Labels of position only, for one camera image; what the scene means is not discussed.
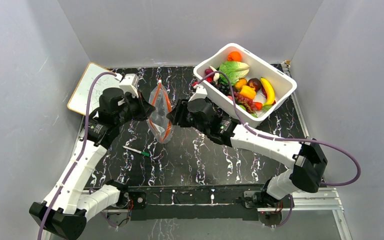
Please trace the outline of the clear zip bag orange zipper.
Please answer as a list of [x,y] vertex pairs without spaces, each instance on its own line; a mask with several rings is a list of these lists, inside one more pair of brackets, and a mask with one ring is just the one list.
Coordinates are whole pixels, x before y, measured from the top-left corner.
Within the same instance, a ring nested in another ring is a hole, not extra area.
[[172,106],[167,89],[163,86],[161,79],[157,81],[157,86],[151,91],[149,103],[155,107],[147,120],[149,130],[160,144],[167,144],[172,136],[172,123],[167,118],[167,114],[172,111]]

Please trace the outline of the white toy radish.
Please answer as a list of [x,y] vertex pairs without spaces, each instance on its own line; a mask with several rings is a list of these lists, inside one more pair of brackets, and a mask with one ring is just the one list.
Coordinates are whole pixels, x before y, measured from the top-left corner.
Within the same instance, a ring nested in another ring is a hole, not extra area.
[[212,81],[215,82],[216,84],[218,83],[219,79],[220,79],[220,74],[217,72],[218,70],[216,68],[214,68],[213,66],[209,66],[209,68],[215,72],[213,74],[213,77],[212,77]]

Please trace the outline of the yellow toy bell pepper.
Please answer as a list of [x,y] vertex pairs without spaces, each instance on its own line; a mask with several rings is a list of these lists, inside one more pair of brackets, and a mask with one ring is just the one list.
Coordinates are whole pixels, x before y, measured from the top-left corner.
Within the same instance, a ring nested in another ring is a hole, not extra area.
[[257,95],[256,91],[248,85],[242,86],[239,94],[245,98],[250,99],[250,100],[253,100]]

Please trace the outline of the dark red toy fruit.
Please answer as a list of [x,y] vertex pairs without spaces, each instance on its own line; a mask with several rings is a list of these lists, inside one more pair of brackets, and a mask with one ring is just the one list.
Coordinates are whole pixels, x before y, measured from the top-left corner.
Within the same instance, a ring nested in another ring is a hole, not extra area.
[[255,92],[258,92],[262,88],[262,83],[259,78],[251,78],[247,82],[247,86],[252,88]]

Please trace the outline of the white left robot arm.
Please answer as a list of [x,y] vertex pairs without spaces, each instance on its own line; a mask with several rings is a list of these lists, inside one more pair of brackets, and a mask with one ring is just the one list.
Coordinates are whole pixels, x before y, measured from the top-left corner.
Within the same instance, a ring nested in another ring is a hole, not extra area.
[[33,202],[29,214],[42,231],[65,240],[76,240],[87,222],[110,206],[126,208],[131,201],[128,187],[109,180],[100,189],[81,197],[86,183],[112,142],[120,135],[121,126],[130,121],[145,121],[155,107],[139,91],[105,89],[99,107],[85,117],[84,136],[55,187],[42,202]]

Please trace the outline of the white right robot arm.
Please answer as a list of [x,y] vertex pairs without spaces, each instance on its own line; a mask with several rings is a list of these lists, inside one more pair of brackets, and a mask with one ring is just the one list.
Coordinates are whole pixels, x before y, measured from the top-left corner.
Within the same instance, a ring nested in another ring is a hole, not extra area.
[[285,172],[266,181],[261,192],[243,194],[241,201],[246,208],[275,207],[294,192],[319,190],[328,161],[316,143],[278,140],[275,135],[217,114],[203,98],[179,100],[166,117],[174,126],[195,128],[218,145],[249,150],[286,166]]

